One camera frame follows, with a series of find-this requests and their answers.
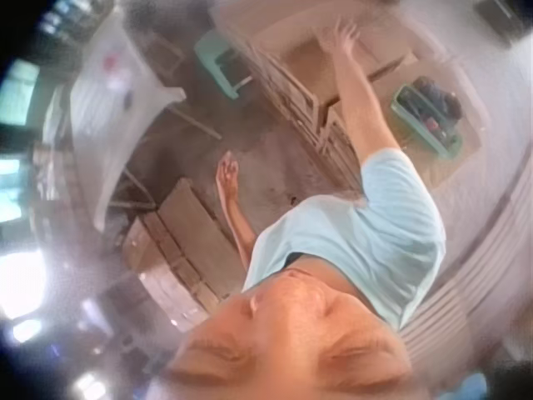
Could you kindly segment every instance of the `table top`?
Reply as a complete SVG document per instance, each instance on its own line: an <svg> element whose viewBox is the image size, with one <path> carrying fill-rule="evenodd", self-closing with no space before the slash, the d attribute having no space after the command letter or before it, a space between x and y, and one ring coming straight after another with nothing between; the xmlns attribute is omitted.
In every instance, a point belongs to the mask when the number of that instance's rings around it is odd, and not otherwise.
<svg viewBox="0 0 533 400"><path fill-rule="evenodd" d="M162 86L116 9L83 53L71 92L72 140L87 209L103 231L107 205L138 141L168 104L185 95Z"/></svg>

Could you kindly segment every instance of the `green plastic basket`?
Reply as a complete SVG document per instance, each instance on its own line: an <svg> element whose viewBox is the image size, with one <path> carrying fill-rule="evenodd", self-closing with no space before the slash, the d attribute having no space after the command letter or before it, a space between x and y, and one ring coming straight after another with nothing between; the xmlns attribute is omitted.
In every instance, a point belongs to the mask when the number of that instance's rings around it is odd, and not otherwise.
<svg viewBox="0 0 533 400"><path fill-rule="evenodd" d="M429 114L439 123L441 128L446 131L448 135L451 135L448 146L445 146L444 143L434 137L433 134L422 123L422 121L412 115L398 102L398 97L404 90L407 90L411 94L415 95L416 98L424 104L424 107L427 108ZM424 141L428 143L436 152L438 152L441 157L452 159L459 154L463 144L461 135L459 135L448 118L446 118L442 112L440 112L425 96L423 96L412 86L403 85L400 87L400 89L398 89L392 99L391 110L402 122L402 125L406 126L406 128L409 130L409 134L414 133L415 135L424 139Z"/></svg>

